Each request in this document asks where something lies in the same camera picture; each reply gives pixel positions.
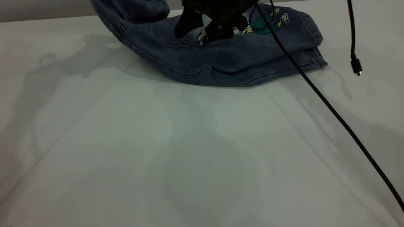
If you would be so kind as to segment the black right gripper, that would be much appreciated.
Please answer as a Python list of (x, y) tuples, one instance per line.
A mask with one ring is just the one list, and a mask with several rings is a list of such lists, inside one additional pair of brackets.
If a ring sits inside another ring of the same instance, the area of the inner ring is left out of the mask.
[(199, 33), (198, 45), (203, 46), (217, 40), (230, 39), (234, 36), (230, 25), (243, 15), (258, 0), (182, 0), (183, 13), (174, 28), (176, 39), (180, 39), (190, 31), (203, 27), (202, 15), (212, 21)]

